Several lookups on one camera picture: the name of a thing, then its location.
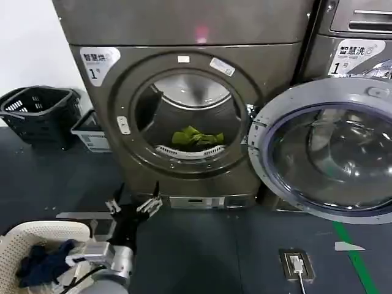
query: white cable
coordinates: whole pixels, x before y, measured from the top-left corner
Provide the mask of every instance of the white cable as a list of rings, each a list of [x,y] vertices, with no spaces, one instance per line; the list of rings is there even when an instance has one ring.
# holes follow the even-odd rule
[[[302,294],[306,294],[305,287],[304,287],[304,281],[302,280],[302,274],[298,273],[298,277],[300,277],[301,292],[302,292]]]
[[[304,272],[303,260],[300,259],[297,255],[290,256],[290,260],[291,260],[293,268],[294,268],[294,273],[296,273],[299,277],[300,285],[301,285],[301,292],[302,292],[302,294],[306,294],[305,287],[304,287],[304,281],[302,279],[302,274]]]

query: electrical socket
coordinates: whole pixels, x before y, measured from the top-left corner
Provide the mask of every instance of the electrical socket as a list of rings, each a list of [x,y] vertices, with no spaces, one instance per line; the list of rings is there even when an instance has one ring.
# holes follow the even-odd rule
[[[313,280],[314,279],[314,272],[312,269],[312,265],[309,261],[309,257],[307,256],[306,252],[302,249],[280,249],[279,256],[281,258],[283,271],[286,276],[286,279],[291,280],[298,280],[298,275],[294,273],[294,267],[291,262],[290,256],[296,255],[300,260],[303,262],[303,274],[302,278],[305,280]]]

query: number 1 sticker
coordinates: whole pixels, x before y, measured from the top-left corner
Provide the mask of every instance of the number 1 sticker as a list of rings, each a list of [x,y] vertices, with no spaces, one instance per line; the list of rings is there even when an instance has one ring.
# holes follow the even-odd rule
[[[345,39],[336,48],[328,75],[341,77],[385,49],[382,40]]]
[[[110,47],[83,47],[80,48],[80,57],[90,82],[100,87],[111,67],[120,59],[120,51]]]

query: white wall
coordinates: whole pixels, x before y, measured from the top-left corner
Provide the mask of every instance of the white wall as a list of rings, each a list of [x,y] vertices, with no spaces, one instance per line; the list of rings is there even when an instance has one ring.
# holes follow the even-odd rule
[[[91,107],[51,0],[1,0],[0,96],[32,85],[76,89]]]

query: dark blue cloth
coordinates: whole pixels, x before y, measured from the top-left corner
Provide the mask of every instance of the dark blue cloth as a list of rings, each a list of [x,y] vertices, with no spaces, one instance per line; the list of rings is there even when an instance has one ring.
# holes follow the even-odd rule
[[[50,254],[43,246],[35,245],[28,257],[25,257],[17,271],[20,279],[19,288],[39,286],[50,282],[57,282],[57,278],[69,270],[66,257],[75,248],[74,240],[67,240]]]

